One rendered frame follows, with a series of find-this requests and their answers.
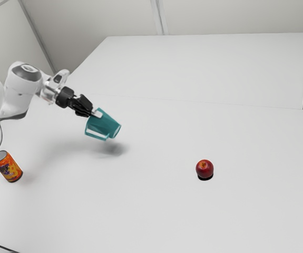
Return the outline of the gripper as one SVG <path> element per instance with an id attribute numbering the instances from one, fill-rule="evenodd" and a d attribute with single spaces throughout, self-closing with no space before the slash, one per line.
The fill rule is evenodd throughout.
<path id="1" fill-rule="evenodd" d="M 94 108 L 92 102 L 83 94 L 75 96 L 74 91 L 65 86 L 56 97 L 55 104 L 65 109 L 70 107 L 77 116 L 101 118 L 102 113 Z"/>

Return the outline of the teal faceted mug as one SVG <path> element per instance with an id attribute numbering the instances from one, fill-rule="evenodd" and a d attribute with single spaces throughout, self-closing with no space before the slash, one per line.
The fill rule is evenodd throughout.
<path id="1" fill-rule="evenodd" d="M 88 118 L 84 133 L 90 137 L 106 141 L 114 139 L 121 129 L 121 125 L 101 108 L 94 109 Z"/>

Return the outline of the orange soda can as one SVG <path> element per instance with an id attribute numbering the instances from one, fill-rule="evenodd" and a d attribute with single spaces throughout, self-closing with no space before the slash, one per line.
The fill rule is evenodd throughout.
<path id="1" fill-rule="evenodd" d="M 19 165 L 5 150 L 0 151 L 0 173 L 8 182 L 16 182 L 23 175 Z"/>

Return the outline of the red apple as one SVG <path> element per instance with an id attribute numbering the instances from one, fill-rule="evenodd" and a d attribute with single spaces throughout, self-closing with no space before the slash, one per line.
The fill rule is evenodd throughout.
<path id="1" fill-rule="evenodd" d="M 211 161 L 207 159 L 200 160 L 196 164 L 196 173 L 199 179 L 207 180 L 214 174 L 214 166 Z"/>

